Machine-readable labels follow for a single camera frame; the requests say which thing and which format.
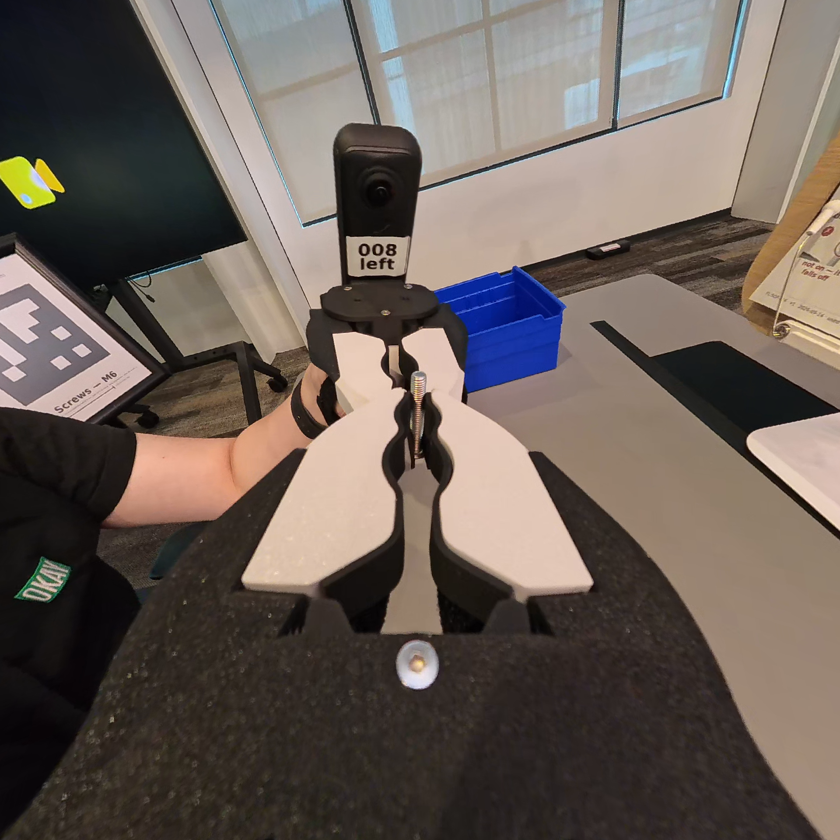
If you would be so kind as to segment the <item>large paned window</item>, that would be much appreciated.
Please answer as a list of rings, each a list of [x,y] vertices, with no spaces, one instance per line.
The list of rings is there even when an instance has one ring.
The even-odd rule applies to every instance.
[[[302,226],[346,123],[395,125],[421,187],[725,98],[746,2],[207,2]]]

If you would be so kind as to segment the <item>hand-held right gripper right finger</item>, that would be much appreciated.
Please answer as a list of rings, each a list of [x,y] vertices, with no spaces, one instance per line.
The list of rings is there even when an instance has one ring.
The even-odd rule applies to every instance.
[[[428,467],[437,480],[430,567],[470,615],[512,599],[593,587],[546,479],[560,472],[505,428],[446,392],[428,397]]]

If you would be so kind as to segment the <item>teal office chair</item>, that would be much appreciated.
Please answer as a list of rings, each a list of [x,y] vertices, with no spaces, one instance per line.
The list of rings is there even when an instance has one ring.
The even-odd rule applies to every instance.
[[[172,570],[176,562],[182,557],[195,541],[199,539],[214,520],[197,521],[184,525],[165,539],[156,554],[150,571],[151,581],[160,581]]]

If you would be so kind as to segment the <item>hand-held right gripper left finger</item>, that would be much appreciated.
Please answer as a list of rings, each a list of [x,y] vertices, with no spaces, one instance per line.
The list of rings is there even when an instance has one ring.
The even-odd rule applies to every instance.
[[[403,574],[403,390],[341,418],[298,462],[241,582],[368,611]]]

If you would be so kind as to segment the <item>framed marker sign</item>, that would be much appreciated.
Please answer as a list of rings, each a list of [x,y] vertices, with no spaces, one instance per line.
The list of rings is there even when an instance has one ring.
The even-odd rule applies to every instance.
[[[144,429],[158,415],[140,400],[165,368],[15,234],[1,241],[1,406],[90,424]]]

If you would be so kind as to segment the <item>person's left hand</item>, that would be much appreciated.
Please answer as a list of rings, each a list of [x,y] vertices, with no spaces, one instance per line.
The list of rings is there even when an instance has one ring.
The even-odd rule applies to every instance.
[[[300,375],[290,396],[291,416],[299,432],[313,440],[346,416],[335,382],[325,371],[310,364]]]

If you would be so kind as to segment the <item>person's left forearm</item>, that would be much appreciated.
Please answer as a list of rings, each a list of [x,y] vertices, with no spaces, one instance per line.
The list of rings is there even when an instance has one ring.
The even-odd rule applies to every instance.
[[[105,518],[107,529],[211,521],[308,439],[284,413],[237,437],[136,437],[129,481]]]

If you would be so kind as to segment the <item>person's black shirt torso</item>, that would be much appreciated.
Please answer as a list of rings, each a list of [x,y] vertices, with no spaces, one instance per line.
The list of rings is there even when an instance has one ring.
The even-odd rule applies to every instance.
[[[2,833],[74,741],[140,609],[98,557],[136,449],[128,429],[2,408]]]

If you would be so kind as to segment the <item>blue plastic bin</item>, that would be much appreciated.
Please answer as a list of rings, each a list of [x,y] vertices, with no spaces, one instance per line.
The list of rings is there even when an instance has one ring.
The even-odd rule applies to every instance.
[[[522,268],[440,288],[435,295],[466,326],[468,394],[556,369],[566,305]]]

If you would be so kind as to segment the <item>large black monitor screen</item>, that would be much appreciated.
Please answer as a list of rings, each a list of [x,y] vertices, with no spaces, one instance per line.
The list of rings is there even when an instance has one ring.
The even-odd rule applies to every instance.
[[[246,241],[130,2],[1,2],[1,234],[79,288]]]

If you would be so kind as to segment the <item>steel bolt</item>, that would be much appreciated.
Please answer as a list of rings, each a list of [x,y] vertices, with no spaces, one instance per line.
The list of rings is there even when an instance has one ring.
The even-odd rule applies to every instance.
[[[413,416],[411,420],[411,468],[424,457],[424,401],[427,393],[427,375],[423,371],[414,371],[410,377],[410,393],[413,399]]]

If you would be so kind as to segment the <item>printed instruction sheet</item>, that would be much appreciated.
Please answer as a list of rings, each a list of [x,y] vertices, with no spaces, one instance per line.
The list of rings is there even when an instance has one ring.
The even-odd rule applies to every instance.
[[[751,301],[774,315],[789,267],[780,263],[773,269]],[[803,248],[787,287],[780,325],[785,320],[839,338],[839,214]]]

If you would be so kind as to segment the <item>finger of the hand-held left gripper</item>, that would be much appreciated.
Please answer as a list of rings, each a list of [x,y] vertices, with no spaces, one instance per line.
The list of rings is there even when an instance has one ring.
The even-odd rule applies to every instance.
[[[332,341],[339,370],[335,382],[339,415],[349,415],[393,390],[389,350],[381,339],[362,332],[340,332]]]
[[[408,370],[426,375],[426,393],[441,391],[463,401],[465,373],[442,328],[421,328],[402,339]]]

